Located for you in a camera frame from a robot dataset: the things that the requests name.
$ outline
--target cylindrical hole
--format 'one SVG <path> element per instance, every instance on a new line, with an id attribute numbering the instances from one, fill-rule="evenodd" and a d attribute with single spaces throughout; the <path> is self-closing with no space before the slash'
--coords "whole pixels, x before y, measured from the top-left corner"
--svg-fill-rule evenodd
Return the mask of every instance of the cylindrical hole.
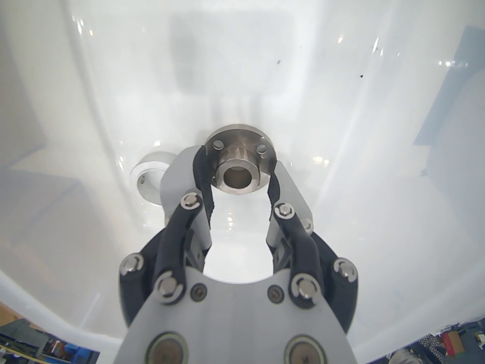
<path id="1" fill-rule="evenodd" d="M 242 166 L 233 166 L 224 172 L 224 183 L 233 189 L 244 189 L 252 180 L 251 173 Z"/>
<path id="2" fill-rule="evenodd" d="M 137 182 L 138 192 L 147 201 L 160 205 L 160 182 L 164 171 L 149 170 L 140 175 Z"/>

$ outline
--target screw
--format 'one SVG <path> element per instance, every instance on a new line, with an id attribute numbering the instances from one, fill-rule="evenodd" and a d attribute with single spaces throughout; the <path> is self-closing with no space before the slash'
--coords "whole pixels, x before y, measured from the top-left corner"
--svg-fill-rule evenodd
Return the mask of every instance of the screw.
<path id="1" fill-rule="evenodd" d="M 294 217 L 295 210 L 291 204 L 283 203 L 280 206 L 274 208 L 274 213 L 282 220 L 289 220 Z"/>
<path id="2" fill-rule="evenodd" d="M 158 287 L 158 290 L 163 297 L 169 297 L 173 295 L 175 289 L 177 289 L 177 280 L 174 277 L 168 277 L 163 279 Z"/>
<path id="3" fill-rule="evenodd" d="M 285 298 L 285 293 L 283 292 L 283 289 L 281 289 L 280 286 L 278 286 L 278 285 L 271 285 L 268 288 L 268 298 L 274 304 L 279 304 Z"/>
<path id="4" fill-rule="evenodd" d="M 291 208 L 288 207 L 286 204 L 280 205 L 279 206 L 279 213 L 281 215 L 284 215 L 285 217 L 287 217 L 291 213 Z"/>
<path id="5" fill-rule="evenodd" d="M 293 276 L 291 280 L 291 293 L 295 297 L 301 296 L 305 300 L 311 300 L 313 304 L 317 304 L 322 297 L 317 280 L 306 273 Z"/>
<path id="6" fill-rule="evenodd" d="M 256 151 L 258 154 L 265 154 L 266 151 L 268 151 L 268 148 L 264 144 L 260 144 L 257 148 Z"/>
<path id="7" fill-rule="evenodd" d="M 224 148 L 224 143 L 221 140 L 214 140 L 213 147 L 215 150 L 222 150 Z"/>
<path id="8" fill-rule="evenodd" d="M 155 281 L 154 289 L 159 292 L 157 297 L 162 304 L 174 303 L 184 291 L 184 285 L 179 284 L 172 275 L 172 271 L 166 271 Z"/>
<path id="9" fill-rule="evenodd" d="M 133 253 L 123 259 L 120 265 L 120 274 L 125 276 L 128 272 L 135 272 L 142 269 L 144 264 L 143 256 Z"/>
<path id="10" fill-rule="evenodd" d="M 308 280 L 302 279 L 298 282 L 298 291 L 300 292 L 300 296 L 305 300 L 310 300 L 315 294 L 317 293 L 317 287 L 315 284 Z"/>
<path id="11" fill-rule="evenodd" d="M 305 232 L 307 232 L 307 234 L 311 234 L 313 232 L 313 222 L 309 218 L 303 218 L 300 221 L 305 229 Z"/>
<path id="12" fill-rule="evenodd" d="M 195 284 L 190 291 L 190 297 L 195 302 L 204 300 L 207 296 L 207 286 L 204 284 Z"/>
<path id="13" fill-rule="evenodd" d="M 347 278 L 350 283 L 357 280 L 357 268 L 346 258 L 338 258 L 335 260 L 334 271 L 341 274 L 344 278 Z"/>
<path id="14" fill-rule="evenodd" d="M 186 210 L 194 210 L 200 203 L 197 201 L 197 194 L 195 192 L 187 193 L 180 201 L 182 208 Z"/>

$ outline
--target silver metal ring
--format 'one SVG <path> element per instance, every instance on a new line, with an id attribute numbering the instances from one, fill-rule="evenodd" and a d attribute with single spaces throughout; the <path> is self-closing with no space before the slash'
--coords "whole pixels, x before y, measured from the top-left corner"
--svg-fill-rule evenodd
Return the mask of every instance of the silver metal ring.
<path id="1" fill-rule="evenodd" d="M 183 291 L 183 285 L 178 284 L 174 292 L 170 296 L 163 296 L 163 294 L 161 293 L 160 291 L 161 283 L 163 282 L 164 279 L 171 277 L 172 274 L 173 274 L 172 271 L 166 271 L 163 274 L 161 274 L 155 281 L 154 292 L 156 293 L 156 298 L 157 300 L 159 300 L 159 302 L 163 304 L 173 303 L 175 300 L 177 300 L 180 297 Z"/>
<path id="2" fill-rule="evenodd" d="M 285 347 L 285 364 L 297 364 L 302 355 L 308 364 L 325 364 L 324 349 L 311 336 L 298 335 L 291 339 Z"/>
<path id="3" fill-rule="evenodd" d="M 132 253 L 123 258 L 123 261 L 120 264 L 120 274 L 125 276 L 130 272 L 139 271 L 143 268 L 143 265 L 143 256 L 139 253 Z"/>
<path id="4" fill-rule="evenodd" d="M 304 297 L 300 291 L 300 282 L 310 282 L 313 284 L 315 291 L 312 296 Z M 322 298 L 322 290 L 320 289 L 320 285 L 318 284 L 317 280 L 312 277 L 310 274 L 305 274 L 304 272 L 300 272 L 296 274 L 293 279 L 291 280 L 291 293 L 294 297 L 302 296 L 306 300 L 311 300 L 313 304 L 317 304 L 320 299 Z"/>
<path id="5" fill-rule="evenodd" d="M 284 213 L 285 208 L 289 209 L 287 214 Z M 280 203 L 274 208 L 274 213 L 282 220 L 290 220 L 295 216 L 295 208 L 293 208 L 293 206 L 289 203 Z"/>
<path id="6" fill-rule="evenodd" d="M 300 222 L 302 223 L 305 232 L 311 235 L 311 233 L 313 232 L 313 221 L 310 220 L 310 218 L 302 218 Z"/>
<path id="7" fill-rule="evenodd" d="M 189 362 L 189 347 L 185 339 L 175 332 L 166 332 L 158 335 L 147 349 L 146 364 L 165 362 L 165 356 L 171 356 L 176 364 Z"/>
<path id="8" fill-rule="evenodd" d="M 185 210 L 195 210 L 197 207 L 200 206 L 200 203 L 197 201 L 197 193 L 196 192 L 189 192 L 189 193 L 185 194 L 182 197 L 182 199 L 180 200 L 180 205 Z"/>
<path id="9" fill-rule="evenodd" d="M 334 261 L 334 271 L 347 278 L 350 283 L 355 282 L 358 277 L 357 268 L 346 258 L 338 258 Z"/>

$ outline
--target glossy white surface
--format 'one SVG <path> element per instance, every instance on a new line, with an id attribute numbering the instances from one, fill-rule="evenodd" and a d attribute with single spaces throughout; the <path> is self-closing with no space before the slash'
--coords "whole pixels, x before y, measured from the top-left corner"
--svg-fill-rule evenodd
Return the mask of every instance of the glossy white surface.
<path id="1" fill-rule="evenodd" d="M 359 270 L 359 362 L 483 314 L 483 1 L 0 0 L 0 300 L 109 362 L 131 169 L 246 123 Z M 207 274 L 269 276 L 265 190 L 214 198 Z"/>

